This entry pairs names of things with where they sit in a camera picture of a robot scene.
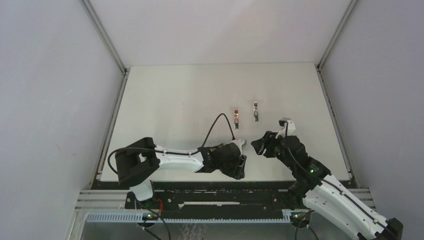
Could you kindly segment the white mini stapler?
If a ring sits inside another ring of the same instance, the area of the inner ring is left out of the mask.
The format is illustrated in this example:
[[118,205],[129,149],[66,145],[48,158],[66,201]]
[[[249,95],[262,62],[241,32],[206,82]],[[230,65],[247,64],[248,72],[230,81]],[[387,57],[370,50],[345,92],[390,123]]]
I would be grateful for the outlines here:
[[254,116],[255,122],[259,122],[259,111],[258,111],[258,102],[257,101],[255,101],[253,103],[253,116]]

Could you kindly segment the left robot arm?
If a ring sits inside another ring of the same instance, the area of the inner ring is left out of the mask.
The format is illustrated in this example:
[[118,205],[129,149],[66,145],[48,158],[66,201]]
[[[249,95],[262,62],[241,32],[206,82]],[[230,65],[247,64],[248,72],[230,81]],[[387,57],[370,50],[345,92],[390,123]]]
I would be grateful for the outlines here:
[[156,145],[151,137],[144,137],[127,147],[118,148],[107,157],[112,171],[118,177],[120,187],[133,192],[138,204],[149,209],[157,196],[149,177],[158,170],[178,170],[192,173],[220,171],[235,180],[243,179],[247,160],[243,150],[246,141],[233,139],[227,144],[212,147],[201,146],[192,150],[169,149]]

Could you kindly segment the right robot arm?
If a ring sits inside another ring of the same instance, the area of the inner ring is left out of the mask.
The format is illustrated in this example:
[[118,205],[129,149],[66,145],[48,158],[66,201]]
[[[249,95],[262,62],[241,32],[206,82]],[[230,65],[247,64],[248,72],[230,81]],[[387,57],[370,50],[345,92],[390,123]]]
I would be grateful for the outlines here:
[[292,172],[295,183],[285,198],[290,209],[306,207],[336,225],[353,240],[400,240],[403,224],[386,218],[351,193],[320,161],[308,155],[294,135],[266,131],[251,142],[257,155],[276,158]]

